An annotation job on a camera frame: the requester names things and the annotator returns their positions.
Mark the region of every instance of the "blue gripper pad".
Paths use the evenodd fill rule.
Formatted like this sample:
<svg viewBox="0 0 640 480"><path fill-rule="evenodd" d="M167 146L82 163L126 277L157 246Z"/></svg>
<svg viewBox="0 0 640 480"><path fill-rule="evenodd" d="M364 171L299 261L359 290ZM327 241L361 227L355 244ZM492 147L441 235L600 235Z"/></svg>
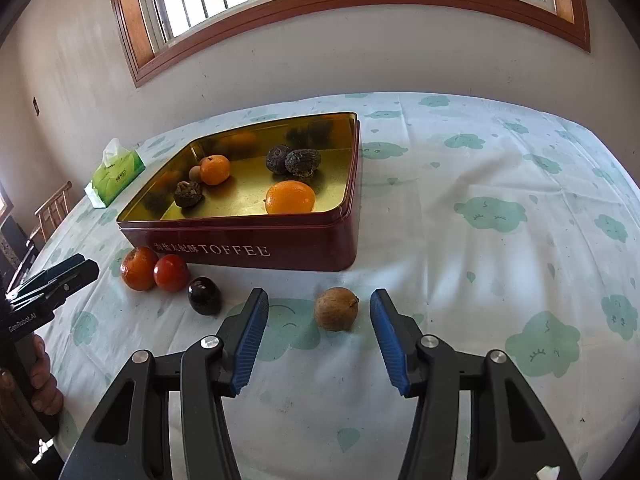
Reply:
<svg viewBox="0 0 640 480"><path fill-rule="evenodd" d="M258 353L258 347L262 340L262 334L267 325L267 317L269 315L269 297L267 293L261 289L260 294L255 300L249 319L244 326L242 337L235 350L235 360L233 375L231 377L230 388L236 395L246 386L251 376L251 370L254 368L255 357ZM254 294L249 297L244 309L249 306Z"/></svg>
<svg viewBox="0 0 640 480"><path fill-rule="evenodd" d="M391 384L405 397L416 395L422 382L416 343L422 332L413 318L398 314L385 289L374 291L369 301L371 323Z"/></svg>

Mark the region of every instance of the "screw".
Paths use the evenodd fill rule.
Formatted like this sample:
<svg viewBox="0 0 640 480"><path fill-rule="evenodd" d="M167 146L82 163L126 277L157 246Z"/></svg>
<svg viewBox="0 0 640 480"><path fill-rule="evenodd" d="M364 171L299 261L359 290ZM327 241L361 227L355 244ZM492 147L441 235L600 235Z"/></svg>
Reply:
<svg viewBox="0 0 640 480"><path fill-rule="evenodd" d="M149 359L149 352L147 352L146 350L138 350L131 356L131 360L136 364L143 363L147 359Z"/></svg>
<svg viewBox="0 0 640 480"><path fill-rule="evenodd" d="M218 346L220 344L220 339L218 339L216 336L214 335L207 335L204 336L201 340L200 340L200 346L202 346L203 348L215 348L216 346Z"/></svg>
<svg viewBox="0 0 640 480"><path fill-rule="evenodd" d="M423 335L422 338L420 338L420 344L426 348L436 348L439 343L439 339L434 335Z"/></svg>
<svg viewBox="0 0 640 480"><path fill-rule="evenodd" d="M491 361L498 364L501 364L507 360L507 354L505 354L501 350L494 350L493 352L491 352L489 357L491 358Z"/></svg>

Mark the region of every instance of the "table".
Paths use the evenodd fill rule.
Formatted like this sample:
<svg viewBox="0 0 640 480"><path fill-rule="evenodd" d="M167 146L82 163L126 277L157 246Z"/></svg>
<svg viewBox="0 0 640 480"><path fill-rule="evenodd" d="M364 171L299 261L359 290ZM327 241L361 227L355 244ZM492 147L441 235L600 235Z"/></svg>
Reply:
<svg viewBox="0 0 640 480"><path fill-rule="evenodd" d="M364 156L351 268L192 265L194 276L211 277L223 291L219 317L196 314L186 293L134 292L122 283L118 269L130 245L115 218L187 142L243 124L344 110L358 114ZM32 270L77 252L100 266L99 279L40 330L65 394L56 439L62 456L134 351L186 349L215 333L254 286L270 297L268 327L249 385L225 401L244 480L397 477L415 399L391 386L376 344L368 301L379 287L423 332L459 351L505 349L586 480L601 476L638 422L640 190L578 124L479 98L360 93L230 112L153 137L138 153L145 172L107 209L83 198ZM314 297L331 286L360 298L350 333L326 332L313 321ZM462 396L454 478L465 477L468 432Z"/></svg>

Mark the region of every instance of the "tablecloth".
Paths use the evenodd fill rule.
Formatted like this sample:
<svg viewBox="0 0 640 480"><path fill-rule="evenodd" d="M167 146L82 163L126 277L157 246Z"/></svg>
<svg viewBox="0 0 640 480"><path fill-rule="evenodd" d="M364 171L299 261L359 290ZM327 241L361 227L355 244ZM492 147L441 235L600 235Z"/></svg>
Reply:
<svg viewBox="0 0 640 480"><path fill-rule="evenodd" d="M123 284L118 269L130 245L115 218L187 142L345 110L358 115L364 157L358 255L348 270L191 265L193 276L220 286L217 317L195 313L185 292ZM107 209L83 198L32 270L77 252L100 266L98 280L40 330L65 394L56 439L63 456L134 351L185 350L215 333L254 286L270 297L268 326L249 385L224 401L244 480L397 477L415 399L399 396L386 374L369 318L376 288L459 351L505 349L586 480L600 477L638 422L640 191L584 127L481 98L359 93L215 116L153 137L138 152L145 172ZM360 298L351 332L326 332L313 320L314 298L331 286ZM465 477L470 427L468 396L461 399L456 479ZM171 416L180 480L175 397Z"/></svg>

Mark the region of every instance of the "red tin box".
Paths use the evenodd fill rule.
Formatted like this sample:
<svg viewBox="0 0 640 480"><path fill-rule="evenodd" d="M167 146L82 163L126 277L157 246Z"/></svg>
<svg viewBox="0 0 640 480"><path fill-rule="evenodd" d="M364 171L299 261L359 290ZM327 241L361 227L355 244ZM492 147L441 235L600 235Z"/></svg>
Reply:
<svg viewBox="0 0 640 480"><path fill-rule="evenodd" d="M307 183L316 192L308 214L267 215L266 190L292 176L272 175L266 153L277 144L320 150ZM176 184L204 157L225 155L231 177L205 187L189 210L173 200ZM358 245L362 161L356 114L341 112L251 124L193 140L172 157L118 216L134 246L180 254L187 262L231 267L343 270Z"/></svg>

